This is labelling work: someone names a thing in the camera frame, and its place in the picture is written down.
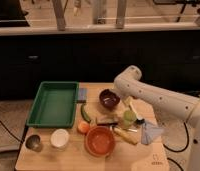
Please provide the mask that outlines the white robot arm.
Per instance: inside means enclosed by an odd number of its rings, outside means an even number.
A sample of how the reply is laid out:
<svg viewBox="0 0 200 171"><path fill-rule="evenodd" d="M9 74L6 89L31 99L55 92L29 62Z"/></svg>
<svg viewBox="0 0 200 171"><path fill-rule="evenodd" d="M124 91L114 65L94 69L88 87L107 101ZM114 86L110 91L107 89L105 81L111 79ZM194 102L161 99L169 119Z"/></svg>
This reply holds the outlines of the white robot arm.
<svg viewBox="0 0 200 171"><path fill-rule="evenodd" d="M194 128L187 171L200 171L200 97L170 91L140 82L141 70L127 67L114 79L114 89L121 98L139 98L180 118Z"/></svg>

